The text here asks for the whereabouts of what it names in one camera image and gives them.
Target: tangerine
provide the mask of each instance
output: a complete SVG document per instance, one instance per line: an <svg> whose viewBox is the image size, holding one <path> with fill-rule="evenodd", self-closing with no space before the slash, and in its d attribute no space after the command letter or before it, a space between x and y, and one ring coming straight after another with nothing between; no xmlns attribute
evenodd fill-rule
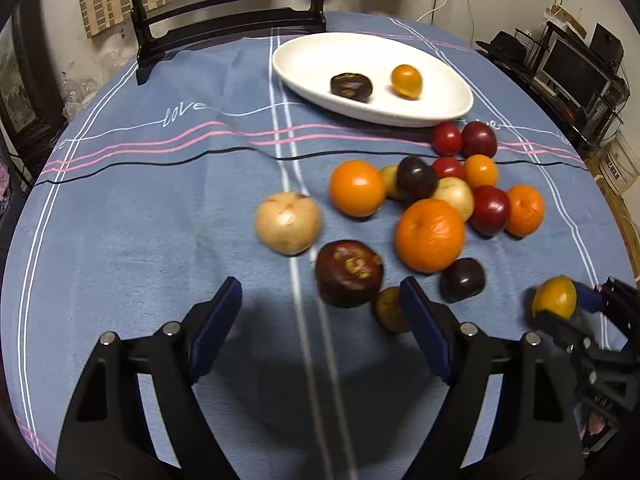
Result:
<svg viewBox="0 0 640 480"><path fill-rule="evenodd" d="M507 231L524 238L540 227L545 217L545 199L531 186L513 186L507 191L511 203L511 213Z"/></svg>
<svg viewBox="0 0 640 480"><path fill-rule="evenodd" d="M471 155L465 161L465 180L471 189L495 186L499 176L498 166L486 155Z"/></svg>
<svg viewBox="0 0 640 480"><path fill-rule="evenodd" d="M431 274L449 267L465 244L465 225L449 204L418 200L396 226L396 252L413 270Z"/></svg>
<svg viewBox="0 0 640 480"><path fill-rule="evenodd" d="M373 215L386 198L380 172L363 160L349 160L335 168L329 182L334 205L347 216L364 218Z"/></svg>

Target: speaker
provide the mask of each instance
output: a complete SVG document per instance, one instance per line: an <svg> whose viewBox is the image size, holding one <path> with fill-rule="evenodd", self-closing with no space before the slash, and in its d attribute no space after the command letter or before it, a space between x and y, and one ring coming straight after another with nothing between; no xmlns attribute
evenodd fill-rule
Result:
<svg viewBox="0 0 640 480"><path fill-rule="evenodd" d="M591 50L606 63L607 67L613 70L618 69L622 57L625 55L625 49L622 48L620 40L599 23L593 33Z"/></svg>

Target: bolt head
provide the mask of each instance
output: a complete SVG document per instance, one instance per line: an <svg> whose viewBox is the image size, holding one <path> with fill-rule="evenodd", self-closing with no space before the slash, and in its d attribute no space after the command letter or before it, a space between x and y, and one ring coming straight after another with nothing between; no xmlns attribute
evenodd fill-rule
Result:
<svg viewBox="0 0 640 480"><path fill-rule="evenodd" d="M460 325L460 332L469 337L474 336L478 333L478 327L473 323L463 323Z"/></svg>
<svg viewBox="0 0 640 480"><path fill-rule="evenodd" d="M527 334L524 336L524 341L529 343L531 346L538 346L540 343L542 343L542 339L540 339L540 336L535 332L527 332Z"/></svg>
<svg viewBox="0 0 640 480"><path fill-rule="evenodd" d="M113 332L105 332L100 336L100 344L108 346L116 341L116 335Z"/></svg>
<svg viewBox="0 0 640 480"><path fill-rule="evenodd" d="M180 323L178 323L177 321L170 321L162 326L162 332L165 335L169 336L176 335L178 332L180 332L181 328L182 327L180 326Z"/></svg>

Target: cardboard box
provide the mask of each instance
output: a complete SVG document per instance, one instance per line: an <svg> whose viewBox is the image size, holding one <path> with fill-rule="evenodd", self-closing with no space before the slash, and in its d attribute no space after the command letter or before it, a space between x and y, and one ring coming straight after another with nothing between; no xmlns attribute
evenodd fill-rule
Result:
<svg viewBox="0 0 640 480"><path fill-rule="evenodd" d="M587 31L584 30L584 27L580 23L578 23L578 20L576 20L558 4L553 4L551 6L551 15L559 18L560 20L565 20L575 29L575 31L582 37L583 40L586 39Z"/></svg>

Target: blue tablecloth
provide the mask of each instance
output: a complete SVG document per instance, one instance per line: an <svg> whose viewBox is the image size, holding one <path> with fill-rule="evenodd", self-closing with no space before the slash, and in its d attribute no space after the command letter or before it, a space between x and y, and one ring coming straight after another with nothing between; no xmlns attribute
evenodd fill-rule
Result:
<svg viewBox="0 0 640 480"><path fill-rule="evenodd" d="M545 222L525 240L484 240L468 230L463 256L482 262L488 285L452 307L460 320L520 338L526 290L547 278L567 274L594 285L614 275L633 283L620 233L584 164L495 66L429 25L330 12L327 28L393 38L450 64L475 97L460 125L494 126L498 185L531 184L545 197ZM353 121L284 88L270 59L290 38L276 31L180 52L141 87L130 64L54 150L20 218L1 305L14 412L50 466L98 335L151 334L210 299L227 276L242 282L244 303L194 390L241 478L390 480L422 444L447 389L413 337L390 338L367 307L322 304L310 255L271 252L253 222L268 195L305 190L322 208L318 247L362 240L385 259L384 286L397 285L407 274L393 250L399 207L387 202L369 221L350 221L332 207L328 179L345 160L382 168L405 153L434 153L425 131ZM441 301L437 276L418 279ZM605 345L623 341L611 325L604 332L599 317L593 327ZM498 388L498 379L490 383L467 462L484 451ZM175 463L149 380L142 393L158 454Z"/></svg>

